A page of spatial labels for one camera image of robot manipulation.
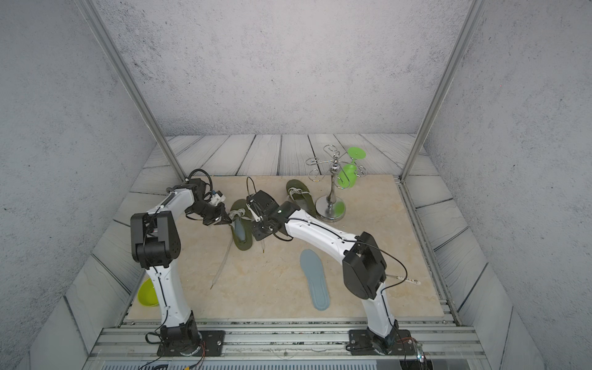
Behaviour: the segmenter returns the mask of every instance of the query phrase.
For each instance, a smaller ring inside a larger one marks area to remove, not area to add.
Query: yellow-green bowl
[[[156,296],[156,291],[154,290],[154,284],[152,284],[152,280],[148,279],[144,281],[140,290],[138,290],[138,302],[141,305],[145,305],[148,307],[154,307],[158,305],[158,297]]]

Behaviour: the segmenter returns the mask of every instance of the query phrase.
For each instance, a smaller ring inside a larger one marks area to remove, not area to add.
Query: sandal
[[[230,207],[229,217],[232,220],[232,239],[240,250],[248,250],[253,245],[253,234],[251,232],[251,221],[253,215],[247,208],[247,201],[239,199]]]
[[[300,180],[290,180],[286,184],[286,191],[288,196],[298,205],[300,208],[308,212],[311,216],[317,217],[317,210],[314,208],[314,201],[308,188]]]

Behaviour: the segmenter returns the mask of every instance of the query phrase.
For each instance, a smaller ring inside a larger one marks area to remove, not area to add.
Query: chrome stand
[[[336,221],[341,220],[343,218],[343,216],[345,216],[345,203],[343,202],[343,200],[341,198],[339,198],[335,194],[335,187],[337,187],[339,189],[345,189],[345,188],[349,187],[349,184],[350,184],[349,178],[345,174],[345,172],[343,171],[343,167],[341,166],[341,163],[355,165],[358,168],[358,170],[356,170],[355,175],[358,177],[365,176],[366,170],[364,169],[363,166],[357,165],[355,163],[343,162],[343,161],[339,160],[339,158],[341,158],[342,155],[340,155],[339,151],[337,150],[337,148],[334,145],[331,145],[331,144],[325,145],[323,147],[323,150],[332,157],[331,160],[324,160],[322,162],[319,162],[317,157],[313,157],[313,158],[307,159],[306,164],[308,166],[314,166],[314,165],[320,165],[321,163],[331,163],[331,167],[329,168],[329,171],[331,172],[331,191],[329,192],[328,195],[322,196],[319,199],[317,199],[317,201],[315,203],[315,208],[317,210],[318,217],[321,221],[336,222]],[[347,179],[347,182],[345,182],[343,179],[341,179],[338,176],[339,173],[342,173],[345,176],[345,178]],[[320,175],[320,169],[315,168],[309,173],[308,178],[310,178],[314,182],[319,182],[322,179],[322,178],[319,178],[319,175]],[[343,184],[347,184],[347,186],[345,186],[345,187],[339,186],[338,185],[339,180],[341,180]]]

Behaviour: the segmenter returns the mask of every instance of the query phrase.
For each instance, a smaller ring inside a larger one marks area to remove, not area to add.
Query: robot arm
[[[202,340],[179,279],[176,258],[181,253],[181,240],[175,220],[196,213],[204,225],[231,223],[224,195],[210,189],[211,196],[205,199],[206,185],[200,179],[189,179],[187,184],[170,189],[156,207],[131,217],[131,255],[146,269],[160,306],[159,353],[183,354],[182,350],[198,348]]]
[[[249,195],[247,206],[255,218],[256,240],[281,232],[314,245],[342,264],[343,283],[362,300],[374,349],[389,353],[398,339],[398,323],[385,294],[387,264],[374,238],[366,232],[357,236],[338,230],[293,203],[278,205],[263,191]]]
[[[171,189],[156,207],[131,218],[132,256],[146,269],[160,305],[163,353],[180,352],[191,345],[196,348],[201,341],[179,279],[176,258],[181,241],[175,220],[183,213],[197,213],[206,225],[231,223],[224,203],[219,201],[223,198],[204,199],[205,185],[199,179],[190,179],[188,184]],[[263,191],[249,195],[247,207],[255,218],[252,231],[256,240],[281,232],[314,245],[342,264],[343,283],[362,300],[372,346],[379,353],[390,353],[399,338],[398,324],[384,291],[387,264],[374,238],[368,233],[357,236],[324,224],[293,203],[280,206]]]

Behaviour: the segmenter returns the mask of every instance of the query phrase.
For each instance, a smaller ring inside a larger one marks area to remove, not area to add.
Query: concrete wall
[[[0,368],[10,369],[155,142],[73,1],[2,1],[0,35]]]
[[[491,1],[426,148],[553,369],[592,363],[592,2]]]
[[[412,133],[470,0],[96,0],[167,135]]]

